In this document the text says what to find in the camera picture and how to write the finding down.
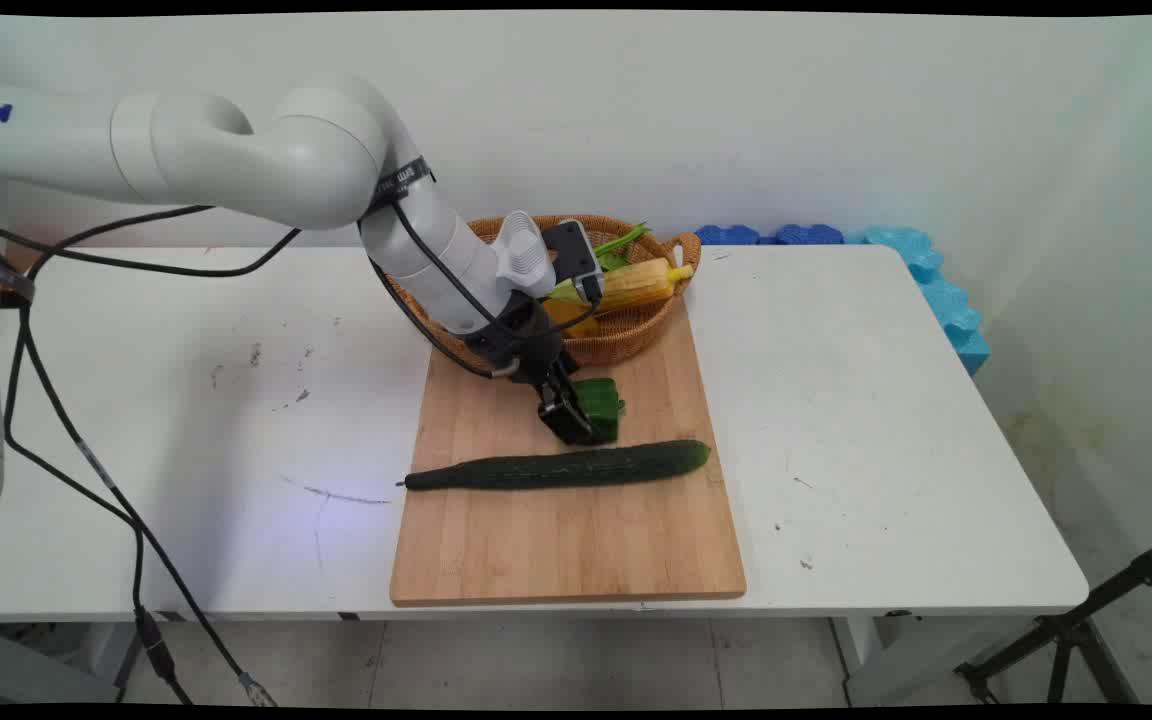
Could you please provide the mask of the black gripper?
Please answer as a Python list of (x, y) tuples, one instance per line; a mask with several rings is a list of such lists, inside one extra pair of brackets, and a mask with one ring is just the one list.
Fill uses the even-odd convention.
[(535, 386), (538, 418), (564, 445), (593, 446), (594, 424), (573, 374), (579, 364), (566, 350), (561, 332), (540, 301), (511, 296), (493, 323), (463, 338), (467, 350), (494, 372)]

